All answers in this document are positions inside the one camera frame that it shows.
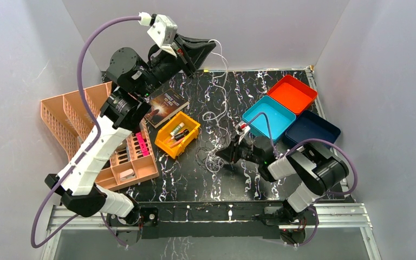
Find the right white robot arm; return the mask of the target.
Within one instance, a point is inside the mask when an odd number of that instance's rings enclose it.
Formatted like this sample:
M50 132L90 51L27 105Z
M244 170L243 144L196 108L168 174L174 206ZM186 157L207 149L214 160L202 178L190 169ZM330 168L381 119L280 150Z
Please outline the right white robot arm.
M344 179L347 165L320 142L307 142L301 150L290 151L278 157L274 143L265 136L256 137L249 144L236 135L229 145L215 155L228 163L243 159L257 165L260 176L271 183L296 174L301 183L276 210L265 210L260 218L298 224L305 210Z

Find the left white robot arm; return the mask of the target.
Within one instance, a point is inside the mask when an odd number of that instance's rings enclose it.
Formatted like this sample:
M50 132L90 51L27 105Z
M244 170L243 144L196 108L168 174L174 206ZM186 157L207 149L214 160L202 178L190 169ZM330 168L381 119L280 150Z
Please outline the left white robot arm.
M215 47L213 40L176 35L171 53L153 45L147 60L130 47L112 55L106 75L114 89L94 120L93 129L69 164L45 178L67 209L83 217L98 212L115 215L126 225L139 221L139 204L126 194L101 187L96 178L117 147L138 131L151 110L145 99L179 72L193 76Z

